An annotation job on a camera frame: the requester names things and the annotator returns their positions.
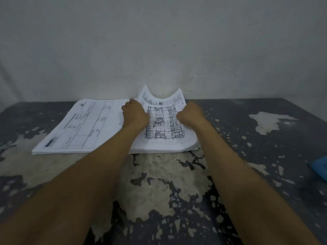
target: blue object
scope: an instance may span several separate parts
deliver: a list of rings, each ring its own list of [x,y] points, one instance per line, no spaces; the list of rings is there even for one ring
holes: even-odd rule
[[[313,171],[324,178],[325,181],[327,181],[327,156],[313,161],[310,167],[313,169]]]

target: hand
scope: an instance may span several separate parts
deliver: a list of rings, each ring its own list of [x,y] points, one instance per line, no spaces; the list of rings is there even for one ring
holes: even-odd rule
[[[203,111],[201,107],[195,104],[193,101],[189,101],[187,105],[184,107],[183,111],[178,112],[176,118],[186,126],[191,127],[193,130],[207,122],[203,115]]]
[[[142,131],[150,121],[150,116],[146,113],[138,101],[130,99],[122,106],[124,116],[124,127],[132,126]]]

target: sheet of paper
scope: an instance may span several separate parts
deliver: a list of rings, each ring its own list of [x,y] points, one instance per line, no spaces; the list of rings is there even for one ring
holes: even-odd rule
[[[74,104],[60,124],[33,150],[40,153],[91,152],[123,126],[121,106],[128,99],[83,99]]]
[[[197,143],[195,132],[182,125],[176,114],[186,106],[181,89],[166,99],[155,98],[145,85],[137,99],[150,115],[150,123],[137,136],[131,150],[185,151]]]

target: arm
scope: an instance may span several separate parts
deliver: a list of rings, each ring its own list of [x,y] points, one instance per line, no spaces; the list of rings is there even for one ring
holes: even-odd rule
[[[0,227],[0,244],[83,244],[134,139],[149,123],[149,115],[135,100],[122,110],[123,128],[45,184]]]
[[[215,186],[244,244],[320,244],[278,193],[225,143],[199,106],[189,102],[177,119],[197,134]]]

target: worn table surface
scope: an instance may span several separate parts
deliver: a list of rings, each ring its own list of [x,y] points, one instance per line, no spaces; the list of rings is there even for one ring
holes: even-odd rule
[[[327,155],[327,123],[284,99],[196,102],[225,141],[327,244],[327,185],[308,167]],[[18,103],[0,114],[0,222],[85,155],[30,153],[73,104]],[[263,135],[269,128],[275,130]],[[116,192],[103,203],[86,244],[241,244],[201,149],[129,155]]]

